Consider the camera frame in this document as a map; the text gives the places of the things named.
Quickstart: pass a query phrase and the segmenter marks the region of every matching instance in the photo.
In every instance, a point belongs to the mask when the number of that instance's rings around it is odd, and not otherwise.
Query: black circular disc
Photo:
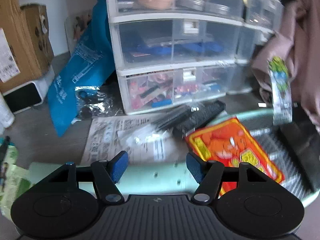
[[[244,192],[239,188],[225,193],[217,202],[217,213],[233,231],[258,239],[277,238],[296,230],[304,208],[289,192]]]
[[[28,191],[12,205],[12,221],[28,236],[72,236],[86,229],[98,215],[97,200],[84,190],[60,188],[61,193],[46,192]]]

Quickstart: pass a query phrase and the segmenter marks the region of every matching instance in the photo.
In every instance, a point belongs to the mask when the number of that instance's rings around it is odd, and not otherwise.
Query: ribbed black surface
[[[99,221],[70,240],[245,240],[225,228],[209,207],[186,196],[137,196],[105,209]],[[289,236],[282,240],[297,240]]]

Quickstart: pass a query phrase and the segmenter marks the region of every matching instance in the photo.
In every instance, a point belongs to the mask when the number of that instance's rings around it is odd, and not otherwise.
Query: blue gripper pad
[[[119,152],[107,166],[108,173],[114,183],[118,183],[129,164],[129,155],[126,151]]]
[[[191,155],[190,153],[187,154],[186,157],[186,163],[187,163],[187,168],[192,174],[192,176],[195,178],[197,183],[201,183],[202,180],[204,179],[204,171],[203,171],[203,165],[200,163],[203,162],[203,160],[197,160],[195,156]]]

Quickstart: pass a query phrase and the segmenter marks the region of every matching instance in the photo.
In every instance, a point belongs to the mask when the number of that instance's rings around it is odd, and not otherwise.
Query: cardboard box
[[[0,0],[0,92],[47,73],[53,59],[46,7]]]

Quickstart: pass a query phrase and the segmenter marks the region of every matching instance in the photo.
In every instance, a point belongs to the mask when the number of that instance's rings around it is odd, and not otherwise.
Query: white bottle
[[[12,125],[13,121],[14,115],[0,93],[0,123],[4,128],[8,128],[10,125]]]

